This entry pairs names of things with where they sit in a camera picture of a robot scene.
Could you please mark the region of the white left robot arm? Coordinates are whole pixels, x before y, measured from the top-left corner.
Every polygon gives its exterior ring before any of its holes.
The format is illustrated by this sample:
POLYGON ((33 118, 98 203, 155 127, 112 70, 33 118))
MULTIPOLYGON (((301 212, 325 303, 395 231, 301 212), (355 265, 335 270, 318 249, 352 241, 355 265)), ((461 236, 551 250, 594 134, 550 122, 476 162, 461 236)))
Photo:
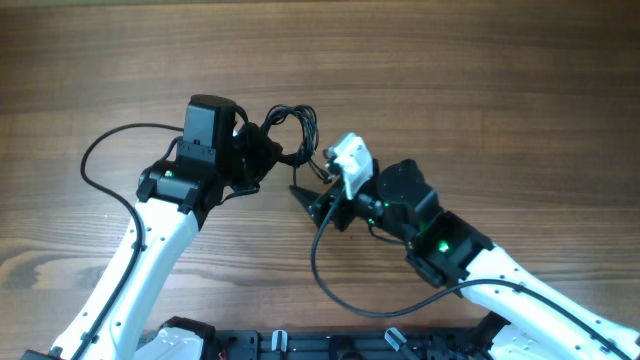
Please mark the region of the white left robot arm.
POLYGON ((165 323, 148 344, 139 340, 151 310, 209 212, 232 197, 255 194, 282 148, 268 136, 268 114, 250 122, 236 102, 194 95, 185 123, 163 157, 145 169, 137 201, 125 205, 127 232, 89 299, 46 353, 26 359, 220 359, 214 327, 183 318, 165 323))

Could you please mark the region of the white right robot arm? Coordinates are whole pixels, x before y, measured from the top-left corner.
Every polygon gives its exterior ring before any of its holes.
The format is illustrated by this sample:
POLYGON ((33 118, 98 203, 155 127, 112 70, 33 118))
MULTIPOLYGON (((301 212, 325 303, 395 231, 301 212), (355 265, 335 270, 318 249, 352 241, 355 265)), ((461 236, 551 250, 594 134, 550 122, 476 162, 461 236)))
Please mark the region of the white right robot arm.
POLYGON ((319 234, 361 218, 404 247, 416 274, 444 297, 490 312, 480 351, 493 359, 636 359, 638 331, 609 321, 545 284, 488 236, 439 204, 417 164, 384 170, 331 160, 337 181, 324 193, 292 185, 319 234))

